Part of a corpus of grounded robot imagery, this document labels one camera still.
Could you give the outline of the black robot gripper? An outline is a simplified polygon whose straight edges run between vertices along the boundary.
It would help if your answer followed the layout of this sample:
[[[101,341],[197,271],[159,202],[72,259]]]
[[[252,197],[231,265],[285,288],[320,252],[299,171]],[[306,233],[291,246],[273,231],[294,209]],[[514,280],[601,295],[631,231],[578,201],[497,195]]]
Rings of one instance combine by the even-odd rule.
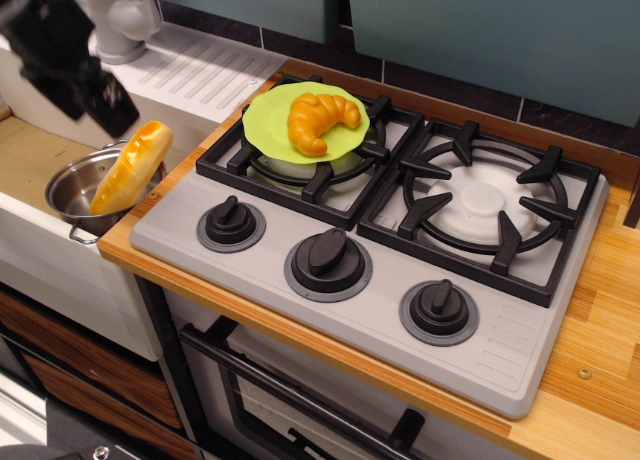
[[[31,11],[14,20],[14,52],[22,76],[68,117],[88,114],[111,138],[140,113],[126,89],[89,54],[93,23],[80,10]]]

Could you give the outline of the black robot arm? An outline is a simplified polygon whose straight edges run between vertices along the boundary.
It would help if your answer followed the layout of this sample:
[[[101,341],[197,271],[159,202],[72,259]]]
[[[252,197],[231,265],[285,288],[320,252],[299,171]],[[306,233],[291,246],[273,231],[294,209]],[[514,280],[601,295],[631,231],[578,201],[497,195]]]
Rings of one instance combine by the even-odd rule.
[[[116,77],[89,52],[94,23],[75,0],[1,0],[1,35],[20,74],[73,120],[88,115],[120,138],[139,111]]]

